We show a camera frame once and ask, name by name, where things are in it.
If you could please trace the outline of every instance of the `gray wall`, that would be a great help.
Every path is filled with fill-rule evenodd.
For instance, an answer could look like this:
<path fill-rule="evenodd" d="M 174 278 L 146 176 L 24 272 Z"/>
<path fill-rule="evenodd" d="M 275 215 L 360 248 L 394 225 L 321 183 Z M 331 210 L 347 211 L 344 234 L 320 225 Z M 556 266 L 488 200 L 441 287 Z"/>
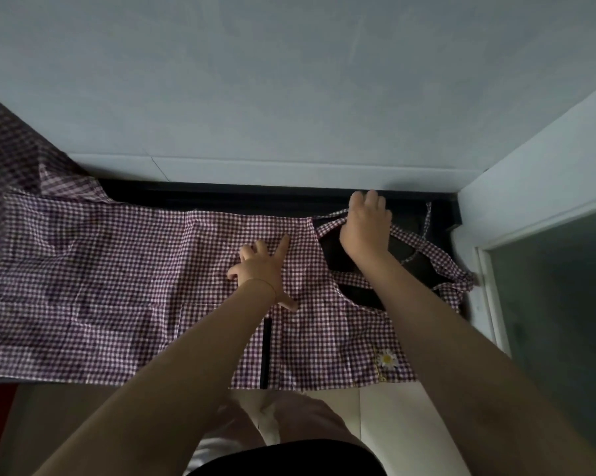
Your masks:
<path fill-rule="evenodd" d="M 73 153 L 484 171 L 596 89 L 596 0 L 0 0 Z"/>
<path fill-rule="evenodd" d="M 492 251 L 512 358 L 596 445 L 596 214 Z"/>

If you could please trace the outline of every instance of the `tile floor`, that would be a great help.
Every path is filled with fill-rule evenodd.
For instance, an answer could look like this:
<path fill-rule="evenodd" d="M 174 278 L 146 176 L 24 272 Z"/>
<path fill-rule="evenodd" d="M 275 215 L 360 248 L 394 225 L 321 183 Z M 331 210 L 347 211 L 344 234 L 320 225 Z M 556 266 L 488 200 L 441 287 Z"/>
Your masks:
<path fill-rule="evenodd" d="M 114 391 L 104 386 L 23 384 L 1 440 L 0 476 L 31 474 Z M 421 384 L 307 394 L 342 416 L 389 476 L 469 475 Z M 256 421 L 264 391 L 234 391 L 234 396 Z M 260 429 L 265 437 L 266 429 Z"/>

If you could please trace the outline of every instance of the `forearm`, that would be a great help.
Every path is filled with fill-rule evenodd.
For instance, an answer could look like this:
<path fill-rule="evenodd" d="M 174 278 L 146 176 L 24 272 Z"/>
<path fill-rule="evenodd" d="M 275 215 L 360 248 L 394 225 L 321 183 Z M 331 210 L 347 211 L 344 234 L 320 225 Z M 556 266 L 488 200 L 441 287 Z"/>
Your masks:
<path fill-rule="evenodd" d="M 274 303 L 250 280 L 116 392 L 37 475 L 180 475 Z"/>
<path fill-rule="evenodd" d="M 390 254 L 360 269 L 471 469 L 596 474 L 596 452 L 483 335 Z"/>

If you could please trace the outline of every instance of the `leg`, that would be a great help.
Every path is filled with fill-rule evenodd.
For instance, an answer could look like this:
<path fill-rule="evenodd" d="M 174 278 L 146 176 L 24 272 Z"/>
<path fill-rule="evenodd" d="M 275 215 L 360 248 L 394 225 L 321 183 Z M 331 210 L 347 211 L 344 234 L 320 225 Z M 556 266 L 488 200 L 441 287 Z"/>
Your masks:
<path fill-rule="evenodd" d="M 278 422 L 280 442 L 304 439 L 333 439 L 366 445 L 350 433 L 340 416 L 318 399 L 295 392 L 276 392 L 270 396 Z"/>
<path fill-rule="evenodd" d="M 260 448 L 265 442 L 237 401 L 227 399 L 210 422 L 184 474 L 220 456 Z"/>

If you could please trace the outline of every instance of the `gingham fabric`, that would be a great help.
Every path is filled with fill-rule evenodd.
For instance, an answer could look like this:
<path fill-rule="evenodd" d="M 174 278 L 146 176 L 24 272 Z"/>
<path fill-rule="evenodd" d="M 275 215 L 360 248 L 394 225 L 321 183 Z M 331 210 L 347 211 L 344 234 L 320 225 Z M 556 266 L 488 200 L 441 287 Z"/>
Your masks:
<path fill-rule="evenodd" d="M 319 238 L 343 220 L 316 228 L 313 218 L 116 203 L 0 106 L 0 376 L 122 384 L 235 290 L 226 273 L 242 245 L 263 239 L 272 251 L 288 233 L 283 279 L 300 309 L 267 315 L 268 387 L 413 381 L 388 316 L 338 286 L 366 281 L 327 268 Z M 458 307 L 471 276 L 422 237 L 391 234 L 454 281 L 437 290 Z M 262 332 L 261 324 L 231 387 L 259 387 Z M 380 365 L 384 353 L 398 364 Z"/>

